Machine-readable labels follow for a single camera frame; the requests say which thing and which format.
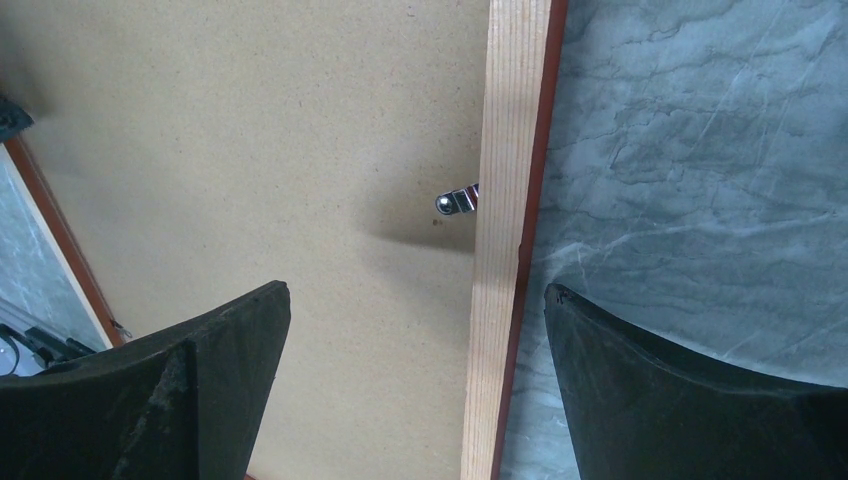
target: metal clip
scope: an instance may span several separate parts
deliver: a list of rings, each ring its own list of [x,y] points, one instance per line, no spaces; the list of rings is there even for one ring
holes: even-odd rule
[[[443,193],[436,198],[436,210],[442,215],[468,213],[477,210],[478,183],[474,185]]]

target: blue-gray surface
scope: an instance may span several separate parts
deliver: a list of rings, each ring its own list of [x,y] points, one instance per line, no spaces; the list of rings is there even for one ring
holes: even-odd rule
[[[577,479],[556,280],[716,358],[848,385],[848,3],[571,0],[504,479]]]
[[[24,202],[0,147],[0,298],[37,318],[52,333],[94,350],[106,347],[64,269]]]

